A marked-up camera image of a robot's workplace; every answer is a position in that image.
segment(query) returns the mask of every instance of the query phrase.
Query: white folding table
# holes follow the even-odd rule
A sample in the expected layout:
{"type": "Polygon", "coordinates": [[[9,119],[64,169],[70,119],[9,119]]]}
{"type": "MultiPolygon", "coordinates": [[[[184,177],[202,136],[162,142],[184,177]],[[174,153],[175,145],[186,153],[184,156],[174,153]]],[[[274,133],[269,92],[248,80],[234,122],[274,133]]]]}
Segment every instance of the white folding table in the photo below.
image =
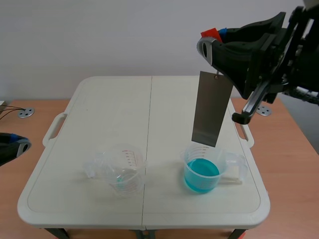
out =
{"type": "Polygon", "coordinates": [[[60,239],[68,237],[63,228],[148,230],[151,237],[159,229],[232,228],[230,238],[238,238],[256,227],[270,202],[250,151],[254,140],[246,125],[247,140],[239,137],[231,101],[217,147],[246,157],[246,181],[221,182],[207,194],[192,192],[183,182],[179,154],[191,142],[197,87],[198,77],[190,76],[82,81],[43,139],[45,150],[18,202],[20,217],[60,239]],[[130,198],[118,198],[82,168],[117,143],[140,148],[148,162],[145,189],[130,198]]]}

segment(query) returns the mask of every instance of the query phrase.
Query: metal plate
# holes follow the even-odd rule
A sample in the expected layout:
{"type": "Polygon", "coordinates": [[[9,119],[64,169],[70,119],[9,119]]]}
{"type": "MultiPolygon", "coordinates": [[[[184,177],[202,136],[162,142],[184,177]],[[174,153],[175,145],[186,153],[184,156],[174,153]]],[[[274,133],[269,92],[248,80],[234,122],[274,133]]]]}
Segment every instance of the metal plate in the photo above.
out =
{"type": "Polygon", "coordinates": [[[232,89],[225,76],[200,72],[192,141],[216,146],[232,89]]]}
{"type": "Polygon", "coordinates": [[[258,106],[256,112],[262,116],[269,116],[271,115],[271,109],[268,106],[260,105],[258,106]]]}
{"type": "Polygon", "coordinates": [[[25,108],[25,110],[21,110],[18,112],[18,117],[19,118],[27,118],[31,115],[33,115],[35,112],[34,108],[30,107],[30,108],[25,108]]]}

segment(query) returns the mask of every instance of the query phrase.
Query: table leg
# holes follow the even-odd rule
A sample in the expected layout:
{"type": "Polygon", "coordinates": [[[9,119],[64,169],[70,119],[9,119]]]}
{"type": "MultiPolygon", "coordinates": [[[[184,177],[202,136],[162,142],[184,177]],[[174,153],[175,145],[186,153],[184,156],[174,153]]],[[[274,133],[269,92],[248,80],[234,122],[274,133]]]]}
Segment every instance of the table leg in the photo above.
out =
{"type": "Polygon", "coordinates": [[[57,237],[58,239],[69,239],[69,235],[63,228],[45,228],[52,235],[57,237]]]}
{"type": "Polygon", "coordinates": [[[235,229],[228,239],[239,239],[246,229],[235,229]]]}
{"type": "Polygon", "coordinates": [[[136,234],[137,239],[155,239],[155,231],[156,230],[132,230],[136,234]]]}

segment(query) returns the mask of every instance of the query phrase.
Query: wooden table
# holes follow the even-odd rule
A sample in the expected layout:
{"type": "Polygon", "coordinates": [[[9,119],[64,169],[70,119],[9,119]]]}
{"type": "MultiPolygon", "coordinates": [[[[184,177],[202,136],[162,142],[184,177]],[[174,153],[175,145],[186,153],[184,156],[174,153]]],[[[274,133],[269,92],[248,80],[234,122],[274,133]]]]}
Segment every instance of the wooden table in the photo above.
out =
{"type": "MultiPolygon", "coordinates": [[[[0,167],[0,239],[52,239],[19,218],[19,196],[43,152],[42,139],[67,100],[13,101],[12,106],[35,107],[35,114],[19,119],[13,112],[0,120],[0,132],[28,137],[32,148],[20,158],[0,167]]],[[[237,111],[245,101],[233,99],[237,111]]],[[[279,99],[269,117],[255,115],[249,127],[255,139],[252,148],[271,200],[268,218],[247,231],[245,239],[312,239],[319,235],[319,156],[279,99]]],[[[71,238],[135,238],[126,230],[68,230],[71,238]]],[[[227,238],[225,230],[160,230],[158,239],[227,238]]]]}

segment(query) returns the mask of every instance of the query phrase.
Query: measuring cup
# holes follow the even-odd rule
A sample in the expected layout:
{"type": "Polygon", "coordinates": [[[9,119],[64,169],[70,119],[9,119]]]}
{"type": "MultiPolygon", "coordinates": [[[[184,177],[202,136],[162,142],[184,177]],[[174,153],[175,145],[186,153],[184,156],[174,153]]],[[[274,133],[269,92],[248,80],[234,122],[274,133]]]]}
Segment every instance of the measuring cup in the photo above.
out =
{"type": "Polygon", "coordinates": [[[182,156],[186,184],[200,193],[214,189],[231,167],[239,168],[238,175],[234,177],[239,182],[244,181],[248,172],[244,156],[228,153],[220,148],[192,143],[182,156]]]}
{"type": "Polygon", "coordinates": [[[83,166],[89,178],[104,179],[119,196],[132,196],[144,187],[146,162],[132,145],[118,144],[83,166]]]}

